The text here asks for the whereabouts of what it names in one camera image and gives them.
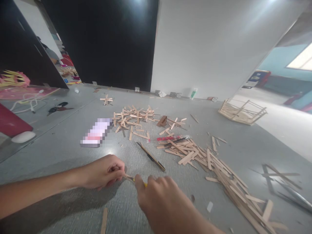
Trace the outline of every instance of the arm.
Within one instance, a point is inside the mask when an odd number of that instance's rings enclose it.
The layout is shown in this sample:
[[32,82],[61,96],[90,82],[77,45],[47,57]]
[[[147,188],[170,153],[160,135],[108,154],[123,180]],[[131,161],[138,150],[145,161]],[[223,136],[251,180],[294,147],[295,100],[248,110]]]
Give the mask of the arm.
[[0,219],[64,190],[110,186],[124,175],[124,163],[106,155],[88,165],[45,177],[0,186]]
[[198,212],[172,178],[149,176],[145,187],[136,175],[135,182],[139,205],[155,234],[224,233]]

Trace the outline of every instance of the wooden stick cage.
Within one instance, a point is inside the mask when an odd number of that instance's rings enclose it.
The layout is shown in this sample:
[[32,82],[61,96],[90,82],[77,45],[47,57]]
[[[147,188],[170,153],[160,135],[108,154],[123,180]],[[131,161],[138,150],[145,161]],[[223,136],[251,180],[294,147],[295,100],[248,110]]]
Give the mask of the wooden stick cage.
[[241,107],[238,107],[230,103],[229,99],[226,99],[223,102],[218,112],[229,120],[250,126],[253,125],[262,116],[267,114],[266,107],[259,106],[250,100],[245,102]]

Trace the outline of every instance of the yellow knife handle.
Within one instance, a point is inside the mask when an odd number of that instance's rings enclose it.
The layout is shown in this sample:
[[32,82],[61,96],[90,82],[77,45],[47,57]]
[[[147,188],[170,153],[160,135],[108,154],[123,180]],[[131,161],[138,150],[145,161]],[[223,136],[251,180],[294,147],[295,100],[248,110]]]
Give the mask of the yellow knife handle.
[[[133,178],[133,182],[135,182],[135,179]],[[147,184],[146,183],[144,183],[144,185],[145,185],[145,187],[147,187]]]

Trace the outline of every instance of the gray floor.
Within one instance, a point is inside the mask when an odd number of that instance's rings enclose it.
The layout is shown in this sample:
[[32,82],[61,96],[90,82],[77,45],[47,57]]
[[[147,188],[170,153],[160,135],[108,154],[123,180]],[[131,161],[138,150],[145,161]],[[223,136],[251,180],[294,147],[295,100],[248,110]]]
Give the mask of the gray floor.
[[[27,122],[38,117],[38,121],[32,124],[38,137],[21,147],[8,143],[2,148],[0,153],[3,155],[5,152],[7,159],[0,164],[0,184],[60,172],[113,153],[125,162],[128,174],[141,174],[145,181],[149,175],[171,176],[188,197],[194,195],[195,206],[204,217],[224,232],[230,233],[229,228],[232,228],[235,233],[256,233],[226,196],[222,186],[204,179],[207,174],[197,163],[199,171],[189,165],[178,165],[176,156],[156,149],[154,139],[162,131],[156,123],[142,124],[142,128],[150,132],[151,143],[137,136],[129,141],[129,132],[126,131],[126,138],[122,132],[108,134],[100,148],[80,147],[80,140],[97,118],[112,117],[114,111],[120,112],[127,105],[137,108],[150,105],[155,113],[165,114],[171,119],[188,118],[188,131],[175,128],[174,132],[190,135],[199,146],[211,145],[207,132],[226,139],[228,144],[220,143],[219,158],[249,186],[252,195],[273,201],[270,220],[286,224],[289,233],[311,233],[311,216],[270,194],[266,180],[259,173],[263,172],[263,163],[273,164],[280,172],[300,173],[301,176],[291,179],[303,187],[300,193],[312,201],[312,164],[258,125],[247,126],[229,121],[217,113],[220,102],[149,98],[149,95],[128,93],[122,89],[107,90],[105,87],[93,93],[93,86],[82,84],[79,89],[79,94],[73,92],[73,87],[69,91],[60,91],[52,95],[49,98],[51,102],[35,115],[22,116],[25,120],[28,118]],[[104,92],[114,98],[113,106],[103,106],[99,100],[104,97]],[[62,101],[69,102],[68,107],[75,109],[46,117],[51,103]],[[196,115],[200,123],[196,123],[190,114]],[[164,165],[166,174],[151,163],[135,141],[141,141]],[[274,186],[276,190],[284,192],[278,185]],[[103,209],[108,207],[107,233],[151,233],[136,199],[135,187],[129,181],[117,183],[100,192],[73,189],[25,208],[3,219],[1,224],[4,233],[99,233]],[[208,213],[206,207],[210,201],[214,206]]]

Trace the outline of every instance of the window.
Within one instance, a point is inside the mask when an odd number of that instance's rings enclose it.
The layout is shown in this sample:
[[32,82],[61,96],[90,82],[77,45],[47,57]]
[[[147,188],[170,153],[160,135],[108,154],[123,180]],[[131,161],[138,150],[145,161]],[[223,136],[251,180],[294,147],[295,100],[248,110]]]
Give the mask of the window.
[[301,70],[312,71],[312,43],[305,48],[288,66]]

